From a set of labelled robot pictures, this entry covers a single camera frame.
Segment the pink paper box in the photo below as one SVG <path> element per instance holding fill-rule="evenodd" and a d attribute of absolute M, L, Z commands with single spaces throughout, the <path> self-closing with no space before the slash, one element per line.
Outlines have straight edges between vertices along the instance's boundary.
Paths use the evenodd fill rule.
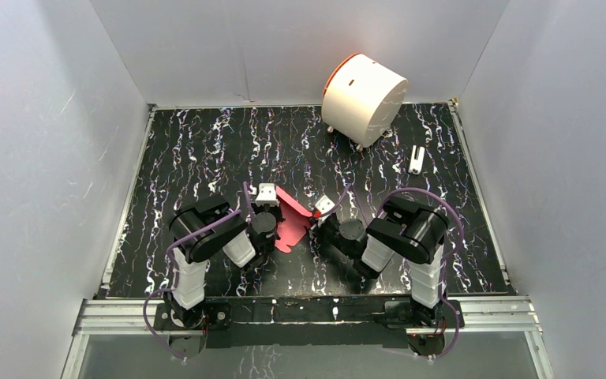
<path fill-rule="evenodd" d="M 279 239 L 275 247 L 283 253 L 290 253 L 311 227 L 312 212 L 280 186 L 276 186 L 275 191 L 283 217 L 283 221 L 278 224 Z"/>

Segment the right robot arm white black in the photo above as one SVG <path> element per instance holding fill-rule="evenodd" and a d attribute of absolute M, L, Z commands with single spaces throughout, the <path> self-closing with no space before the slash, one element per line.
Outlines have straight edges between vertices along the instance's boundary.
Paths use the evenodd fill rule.
<path fill-rule="evenodd" d="M 434 327 L 444 315 L 441 278 L 448 218 L 403 197 L 391 197 L 384 214 L 365 225 L 359 219 L 339 221 L 335 203 L 322 196 L 314 204 L 315 239 L 347 256 L 363 277 L 376 279 L 395 255 L 410 267 L 410 308 L 399 310 L 394 321 Z"/>

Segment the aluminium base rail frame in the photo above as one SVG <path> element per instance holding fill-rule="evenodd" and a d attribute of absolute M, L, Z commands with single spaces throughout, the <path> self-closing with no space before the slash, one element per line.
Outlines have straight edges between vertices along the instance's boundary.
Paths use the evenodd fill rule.
<path fill-rule="evenodd" d="M 553 377 L 534 306 L 526 296 L 462 296 L 443 305 L 431 323 L 403 295 L 210 298 L 190 327 L 175 321 L 160 299 L 83 303 L 62 375 L 77 378 L 92 336 L 149 336 L 174 359 L 187 359 L 181 342 L 199 337 L 210 348 L 247 345 L 408 346 L 426 359 L 451 353 L 462 333 L 520 332 L 537 376 Z"/>

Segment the white cylindrical container orange rim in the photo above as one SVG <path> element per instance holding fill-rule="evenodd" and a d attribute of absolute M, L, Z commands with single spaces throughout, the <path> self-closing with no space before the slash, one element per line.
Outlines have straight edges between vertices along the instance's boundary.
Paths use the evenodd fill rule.
<path fill-rule="evenodd" d="M 357 149 L 368 148 L 390 128 L 408 88 L 402 75 L 364 54 L 353 54 L 336 67 L 324 86 L 323 122 Z"/>

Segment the small white plastic clip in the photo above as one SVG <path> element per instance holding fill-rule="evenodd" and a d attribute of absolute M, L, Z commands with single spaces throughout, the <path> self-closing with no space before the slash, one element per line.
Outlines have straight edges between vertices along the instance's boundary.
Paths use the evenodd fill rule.
<path fill-rule="evenodd" d="M 419 175 L 423 168 L 424 159 L 425 159 L 425 147 L 414 145 L 411 155 L 410 155 L 408 173 Z"/>

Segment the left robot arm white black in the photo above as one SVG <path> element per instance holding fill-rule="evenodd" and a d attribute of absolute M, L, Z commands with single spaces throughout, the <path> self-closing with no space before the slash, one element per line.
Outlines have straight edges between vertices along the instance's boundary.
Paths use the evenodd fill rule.
<path fill-rule="evenodd" d="M 280 239 L 284 220 L 275 195 L 256 199 L 249 220 L 221 194 L 212 194 L 178 209 L 168 223 L 174 236 L 168 255 L 174 264 L 172 293 L 166 296 L 169 317 L 175 325 L 195 328 L 204 319 L 205 274 L 210 258 L 224 253 L 238 268 L 261 266 Z"/>

